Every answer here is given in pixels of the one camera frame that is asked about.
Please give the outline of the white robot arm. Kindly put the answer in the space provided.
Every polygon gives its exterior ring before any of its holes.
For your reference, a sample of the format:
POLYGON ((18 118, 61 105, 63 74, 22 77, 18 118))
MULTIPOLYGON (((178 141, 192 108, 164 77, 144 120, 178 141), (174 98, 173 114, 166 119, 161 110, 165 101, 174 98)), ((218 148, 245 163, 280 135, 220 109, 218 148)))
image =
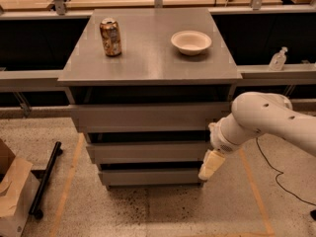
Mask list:
POLYGON ((265 133, 278 136, 316 155, 316 118, 295 112, 280 94, 248 92, 231 105, 231 114, 208 125, 212 150, 207 150, 198 177, 207 181, 224 163, 227 154, 265 133))

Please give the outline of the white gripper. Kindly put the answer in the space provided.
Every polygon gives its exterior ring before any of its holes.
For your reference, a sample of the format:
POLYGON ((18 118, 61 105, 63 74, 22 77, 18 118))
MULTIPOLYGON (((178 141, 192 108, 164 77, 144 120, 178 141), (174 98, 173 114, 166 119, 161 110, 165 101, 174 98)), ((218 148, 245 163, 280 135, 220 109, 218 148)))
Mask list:
POLYGON ((233 153, 241 147, 241 145, 228 141, 215 122, 211 122, 208 128, 210 131, 210 144, 214 150, 206 151, 200 166, 198 177, 203 181, 207 181, 224 163, 225 156, 223 154, 233 153))

